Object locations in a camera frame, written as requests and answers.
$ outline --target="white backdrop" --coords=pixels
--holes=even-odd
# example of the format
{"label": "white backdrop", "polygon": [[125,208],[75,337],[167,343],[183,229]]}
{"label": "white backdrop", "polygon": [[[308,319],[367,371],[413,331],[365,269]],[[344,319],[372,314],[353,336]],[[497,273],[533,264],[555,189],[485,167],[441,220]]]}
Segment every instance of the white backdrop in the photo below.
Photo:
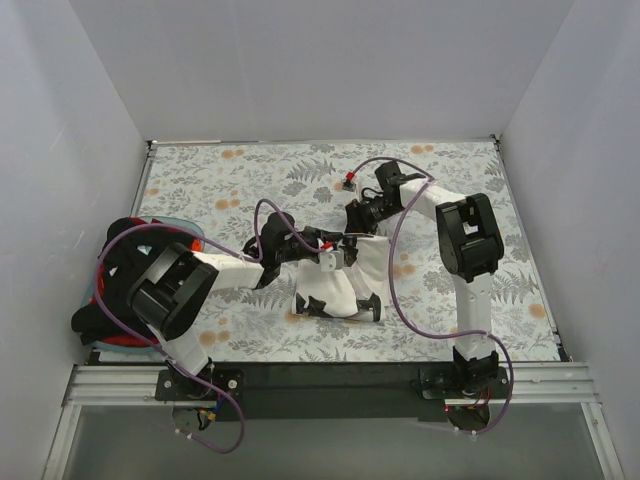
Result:
{"label": "white backdrop", "polygon": [[640,2],[576,0],[504,134],[554,318],[640,478]]}
{"label": "white backdrop", "polygon": [[71,314],[145,145],[67,0],[0,2],[0,478],[40,478]]}
{"label": "white backdrop", "polygon": [[486,137],[572,0],[71,0],[157,140]]}

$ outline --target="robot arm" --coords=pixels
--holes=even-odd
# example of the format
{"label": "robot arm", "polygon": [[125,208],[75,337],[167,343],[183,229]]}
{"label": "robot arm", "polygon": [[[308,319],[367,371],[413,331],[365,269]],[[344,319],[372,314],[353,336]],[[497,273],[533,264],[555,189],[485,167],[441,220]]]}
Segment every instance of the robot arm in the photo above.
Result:
{"label": "robot arm", "polygon": [[[429,181],[418,174],[403,175],[396,162],[383,164],[376,177],[382,193],[347,206],[347,231],[375,232],[379,221],[404,210]],[[352,186],[350,179],[343,184]],[[440,258],[455,287],[458,331],[490,332],[493,274],[504,245],[488,197],[431,185],[413,209],[437,224]],[[483,388],[498,371],[498,355],[486,335],[457,338],[453,356],[465,390]]]}
{"label": "robot arm", "polygon": [[[283,214],[291,225],[294,219]],[[198,342],[192,328],[209,292],[227,288],[257,289],[269,285],[288,261],[310,258],[323,270],[339,269],[343,250],[326,248],[311,252],[291,237],[290,230],[275,213],[260,232],[263,256],[258,263],[256,239],[243,251],[247,259],[225,254],[194,252],[175,243],[167,247],[129,291],[127,303],[148,325],[163,349],[192,375],[207,373],[213,364]],[[333,246],[344,235],[340,232],[305,227],[299,232],[310,245]]]}

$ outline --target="white cloth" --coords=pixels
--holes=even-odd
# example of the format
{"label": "white cloth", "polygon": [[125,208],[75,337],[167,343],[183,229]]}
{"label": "white cloth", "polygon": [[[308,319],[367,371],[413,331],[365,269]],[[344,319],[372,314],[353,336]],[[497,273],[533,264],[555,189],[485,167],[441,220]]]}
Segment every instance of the white cloth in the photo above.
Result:
{"label": "white cloth", "polygon": [[292,311],[313,316],[380,321],[389,305],[389,239],[357,239],[351,267],[323,272],[311,260],[298,262]]}

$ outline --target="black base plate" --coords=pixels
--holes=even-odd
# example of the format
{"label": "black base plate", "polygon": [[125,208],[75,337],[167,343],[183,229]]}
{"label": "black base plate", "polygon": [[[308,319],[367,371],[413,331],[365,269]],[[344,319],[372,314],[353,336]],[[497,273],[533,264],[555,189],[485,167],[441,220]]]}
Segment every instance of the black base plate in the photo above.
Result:
{"label": "black base plate", "polygon": [[[446,422],[445,398],[463,398],[459,392],[428,391],[422,379],[451,372],[450,362],[423,363],[216,363],[214,383],[233,392],[247,419],[417,418]],[[491,384],[492,398],[505,398],[501,378]],[[156,400],[193,401],[162,371]],[[216,421],[235,421],[233,408],[223,406]]]}
{"label": "black base plate", "polygon": [[[235,380],[237,386],[234,389],[229,388],[229,381]],[[213,371],[213,384],[216,387],[233,395],[233,398],[240,400],[242,398],[242,390],[244,387],[244,373],[239,369],[218,369]],[[184,390],[172,381],[169,370],[161,370],[158,374],[158,382],[156,383],[155,399],[160,402],[189,402],[201,400],[203,403],[211,402],[218,399],[218,394],[210,392],[204,397],[193,398],[186,395]]]}

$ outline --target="floral tablecloth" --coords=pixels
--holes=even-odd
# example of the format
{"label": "floral tablecloth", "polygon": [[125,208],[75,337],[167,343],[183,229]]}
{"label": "floral tablecloth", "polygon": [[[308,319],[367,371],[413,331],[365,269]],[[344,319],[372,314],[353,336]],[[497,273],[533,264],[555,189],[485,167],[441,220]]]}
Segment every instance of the floral tablecloth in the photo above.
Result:
{"label": "floral tablecloth", "polygon": [[[489,196],[505,243],[494,282],[494,332],[514,360],[558,360],[538,279],[492,143],[162,146],[139,214],[191,220],[209,238],[238,250],[253,235],[253,209],[262,197],[291,213],[299,228],[341,230],[344,205],[354,194],[342,191],[340,181],[374,156],[413,162],[452,191]],[[376,186],[375,167],[359,174],[365,185]],[[261,220],[269,213],[265,207]],[[410,213],[394,262],[396,289],[409,318],[423,330],[453,332],[455,296],[440,262],[435,224]],[[285,265],[278,280],[263,290],[213,292],[195,328],[214,361],[451,359],[452,342],[414,335],[391,307],[381,324],[293,315],[294,282],[295,266]]]}

